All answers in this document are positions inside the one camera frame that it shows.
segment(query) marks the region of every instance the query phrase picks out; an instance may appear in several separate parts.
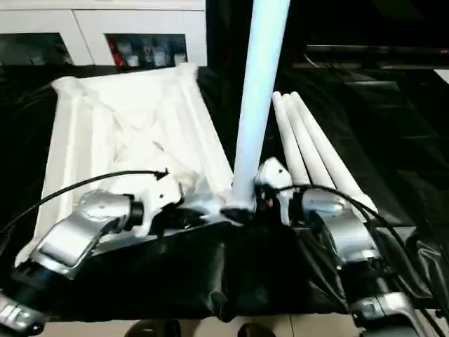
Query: wire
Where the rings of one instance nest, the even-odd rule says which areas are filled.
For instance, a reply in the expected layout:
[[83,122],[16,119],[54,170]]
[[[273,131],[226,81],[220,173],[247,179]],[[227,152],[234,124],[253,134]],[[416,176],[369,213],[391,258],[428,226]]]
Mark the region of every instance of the wire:
[[93,183],[95,181],[104,180],[104,179],[108,179],[108,178],[113,178],[113,177],[117,177],[117,176],[128,176],[128,175],[132,175],[132,174],[152,174],[153,176],[156,177],[156,179],[160,179],[160,178],[166,176],[168,174],[168,172],[167,171],[165,171],[165,172],[158,172],[158,171],[148,171],[148,170],[117,171],[117,172],[106,173],[106,174],[102,174],[101,176],[96,176],[96,177],[93,177],[93,178],[82,180],[79,183],[75,183],[73,185],[64,187],[61,190],[48,195],[45,198],[43,198],[40,201],[38,201],[37,203],[35,203],[34,205],[30,206],[28,209],[26,209],[21,214],[19,214],[14,219],[12,219],[10,222],[8,222],[0,230],[0,234],[3,234],[5,231],[7,231],[10,228],[12,228],[22,217],[26,216],[29,212],[33,211],[34,209],[37,209],[41,205],[43,205],[46,202],[50,201],[51,199],[59,197],[61,194],[64,194],[64,193],[72,191],[72,190],[75,190],[78,187],[81,187],[81,186]]
[[[282,192],[282,191],[285,191],[285,190],[293,190],[293,189],[296,189],[296,188],[303,189],[303,190],[310,190],[310,189],[323,190],[323,191],[326,191],[326,192],[329,192],[329,193],[333,193],[333,194],[335,194],[335,195],[345,199],[350,204],[354,205],[357,208],[357,210],[363,215],[363,217],[366,219],[366,222],[368,224],[368,229],[370,230],[370,232],[372,234],[374,234],[376,236],[376,238],[377,238],[376,241],[378,241],[379,243],[382,244],[382,240],[379,240],[379,235],[377,233],[377,230],[375,230],[375,228],[372,226],[371,219],[370,219],[370,217],[367,214],[367,212],[368,212],[370,215],[373,216],[373,218],[375,218],[377,221],[379,221],[383,226],[385,226],[388,229],[388,231],[391,233],[391,235],[393,236],[395,241],[398,242],[399,246],[401,247],[401,249],[406,254],[406,256],[409,259],[409,261],[410,262],[414,261],[414,258],[411,256],[411,253],[408,251],[406,245],[404,244],[403,240],[401,239],[401,237],[399,236],[397,231],[395,231],[393,225],[391,223],[389,223],[388,221],[386,221],[382,216],[380,216],[374,210],[370,209],[365,204],[362,204],[361,202],[353,199],[352,197],[350,197],[346,193],[343,193],[341,191],[335,190],[335,189],[327,187],[327,186],[322,186],[322,185],[312,185],[312,184],[290,185],[290,186],[287,186],[287,187],[282,187],[282,188],[276,189],[276,191],[277,192]],[[432,291],[431,284],[430,284],[429,280],[427,279],[427,277],[424,275],[424,273],[419,268],[414,267],[413,263],[411,263],[411,265],[415,269],[416,273],[420,276],[421,280],[424,282],[425,286],[428,288],[428,290],[430,291],[430,294],[433,296],[433,298],[435,300],[437,298],[436,294]],[[448,316],[448,312],[444,308],[443,305],[441,307],[442,307],[441,309],[445,313],[445,318],[447,319],[447,317],[449,317]],[[434,330],[438,334],[438,336],[439,337],[445,337],[445,334],[443,333],[443,331],[441,330],[439,325],[435,322],[435,320],[429,315],[429,313],[426,310],[423,310],[422,308],[420,308],[420,310],[422,311],[422,314],[424,315],[426,320],[430,323],[432,328],[434,328]]]
[[306,59],[306,61],[307,61],[308,63],[310,63],[311,65],[313,65],[315,68],[320,68],[319,65],[317,65],[314,61],[310,60],[309,56],[307,56],[305,53],[304,53],[303,55],[304,55],[304,58]]
[[430,326],[435,330],[435,332],[438,336],[445,336],[442,328],[435,322],[435,319],[427,312],[427,310],[420,309],[420,312],[425,317],[425,319],[428,321]]

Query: black table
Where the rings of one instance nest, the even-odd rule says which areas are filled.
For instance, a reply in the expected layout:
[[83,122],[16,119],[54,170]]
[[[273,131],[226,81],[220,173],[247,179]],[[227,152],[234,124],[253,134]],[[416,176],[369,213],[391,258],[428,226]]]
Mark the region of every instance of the black table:
[[[40,199],[55,114],[48,85],[61,76],[91,77],[114,67],[14,67],[0,73],[4,223]],[[208,68],[198,84],[225,153],[234,163],[242,78]],[[416,305],[449,308],[449,86],[432,71],[278,71],[276,89],[298,91],[362,190],[401,231],[417,276],[381,230],[398,284]],[[262,160],[282,153],[271,113]],[[0,237],[0,282],[31,239],[36,212]],[[339,279],[311,233],[278,223],[226,224],[91,258],[58,308],[61,319],[346,312]]]

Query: white pole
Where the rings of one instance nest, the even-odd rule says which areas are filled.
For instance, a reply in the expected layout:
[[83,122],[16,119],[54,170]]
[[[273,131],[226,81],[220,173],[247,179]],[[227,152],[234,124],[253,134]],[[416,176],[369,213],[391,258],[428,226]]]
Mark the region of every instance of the white pole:
[[300,148],[302,158],[304,159],[308,169],[310,180],[313,184],[335,188],[332,179],[330,178],[329,173],[315,148],[314,142],[310,138],[301,117],[296,111],[290,95],[283,95],[282,101],[286,106],[288,119],[290,120],[290,125],[295,133],[296,142]]
[[309,108],[307,108],[300,95],[293,92],[290,96],[296,107],[298,116],[300,116],[303,121],[307,132],[309,133],[315,148],[318,150],[319,155],[337,189],[376,211],[377,209],[373,201],[369,196],[362,192],[351,172],[349,172],[346,165],[344,165],[344,162],[338,155],[337,151],[335,151],[335,148],[332,146],[329,139],[316,122],[314,116],[311,114]]
[[279,133],[281,134],[283,153],[286,156],[288,171],[292,175],[293,183],[310,184],[301,151],[297,146],[281,94],[278,91],[273,93],[273,106]]
[[254,177],[267,125],[290,0],[254,0],[228,207],[255,209]]

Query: shelf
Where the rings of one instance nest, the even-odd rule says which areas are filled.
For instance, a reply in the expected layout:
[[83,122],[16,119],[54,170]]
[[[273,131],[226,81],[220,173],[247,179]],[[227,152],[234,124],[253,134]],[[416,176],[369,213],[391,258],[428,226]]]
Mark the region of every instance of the shelf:
[[24,9],[204,11],[206,0],[0,0],[0,11]]

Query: cabinet door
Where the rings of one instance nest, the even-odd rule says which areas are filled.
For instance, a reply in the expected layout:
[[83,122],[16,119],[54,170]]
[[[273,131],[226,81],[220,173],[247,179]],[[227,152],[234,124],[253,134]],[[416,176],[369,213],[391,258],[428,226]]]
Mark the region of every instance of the cabinet door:
[[96,65],[207,65],[203,11],[75,11]]
[[71,11],[0,11],[2,65],[91,65]]

